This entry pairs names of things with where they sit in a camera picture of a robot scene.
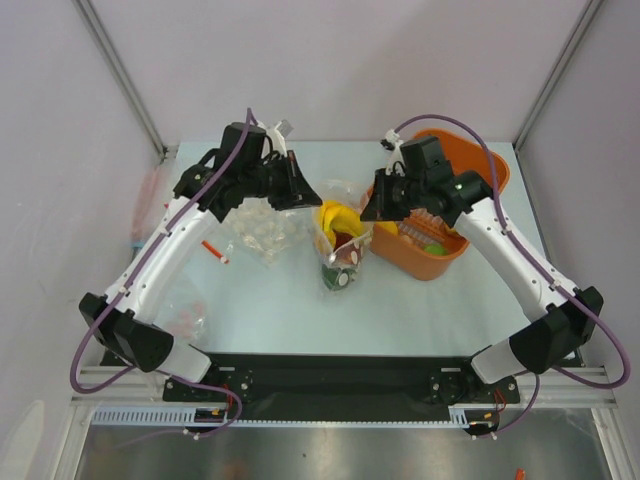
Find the yellow banana bunch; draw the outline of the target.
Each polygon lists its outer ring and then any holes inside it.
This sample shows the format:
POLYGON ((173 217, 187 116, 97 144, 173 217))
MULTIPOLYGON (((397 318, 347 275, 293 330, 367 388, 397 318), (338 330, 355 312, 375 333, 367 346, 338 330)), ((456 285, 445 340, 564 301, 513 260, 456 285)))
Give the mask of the yellow banana bunch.
POLYGON ((338 233, 351 237, 359 237, 364 233, 359 213, 333 200, 322 204, 317 214, 317 222, 332 247, 336 246, 338 233))

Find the clear dotted zip bag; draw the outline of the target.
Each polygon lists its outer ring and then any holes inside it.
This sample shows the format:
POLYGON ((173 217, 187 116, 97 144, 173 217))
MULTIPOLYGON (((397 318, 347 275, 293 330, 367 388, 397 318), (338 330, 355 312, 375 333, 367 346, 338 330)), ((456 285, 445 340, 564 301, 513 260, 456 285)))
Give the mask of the clear dotted zip bag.
POLYGON ((316 191, 322 204, 312 209, 311 238, 321 285, 338 293, 357 280, 373 239, 373 224, 360 219, 369 194, 359 184, 337 179, 324 180, 316 191))

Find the orange plastic basket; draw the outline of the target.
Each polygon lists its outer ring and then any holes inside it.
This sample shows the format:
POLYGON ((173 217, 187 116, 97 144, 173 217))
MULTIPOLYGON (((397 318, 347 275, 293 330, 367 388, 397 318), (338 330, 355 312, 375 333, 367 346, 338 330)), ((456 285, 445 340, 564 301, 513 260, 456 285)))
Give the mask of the orange plastic basket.
POLYGON ((462 213, 475 202, 493 195, 492 187, 503 190, 510 178, 502 157, 471 141, 442 129, 426 129, 400 147, 404 175, 422 172, 429 175, 435 205, 412 210, 400 221, 373 222, 372 251, 417 280, 434 280, 470 245, 454 229, 462 213), (393 235, 380 227, 394 222, 399 232, 393 235), (434 256, 423 250, 425 244, 443 245, 447 256, 434 256))

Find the dark red apple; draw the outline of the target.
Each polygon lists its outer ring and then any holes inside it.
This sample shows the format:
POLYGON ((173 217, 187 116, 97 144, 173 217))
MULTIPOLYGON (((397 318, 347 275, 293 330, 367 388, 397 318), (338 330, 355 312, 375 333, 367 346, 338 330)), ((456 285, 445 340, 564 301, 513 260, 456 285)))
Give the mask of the dark red apple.
POLYGON ((337 232, 331 260, 339 266, 356 268, 362 260, 362 247, 363 242, 359 237, 337 232))

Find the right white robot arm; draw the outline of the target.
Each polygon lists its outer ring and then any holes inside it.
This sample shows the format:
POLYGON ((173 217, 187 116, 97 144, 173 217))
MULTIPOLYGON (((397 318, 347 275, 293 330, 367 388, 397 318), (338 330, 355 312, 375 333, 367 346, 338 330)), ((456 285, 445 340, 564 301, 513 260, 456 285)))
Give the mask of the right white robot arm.
POLYGON ((400 221, 416 209, 440 217, 489 262, 530 322, 472 357, 472 369, 461 376, 469 399, 486 400, 498 381, 522 371, 542 374, 590 340, 601 294, 579 289, 538 253, 519 251, 510 239, 517 228, 498 217, 493 189, 477 171, 455 173, 435 136, 400 143, 394 151, 402 165, 376 170, 362 220, 400 221))

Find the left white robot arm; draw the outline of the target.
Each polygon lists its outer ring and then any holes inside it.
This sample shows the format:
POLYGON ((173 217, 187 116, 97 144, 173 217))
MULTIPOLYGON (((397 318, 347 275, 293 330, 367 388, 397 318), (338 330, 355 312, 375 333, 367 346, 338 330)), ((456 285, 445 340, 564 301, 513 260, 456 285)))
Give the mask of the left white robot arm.
POLYGON ((91 336, 129 368, 179 377, 199 400, 218 393, 209 356, 156 318, 189 257, 246 199, 265 199, 275 211, 321 204, 286 146, 291 129, 286 121, 227 125, 219 146, 181 174, 162 220, 127 269, 104 294, 82 298, 91 336))

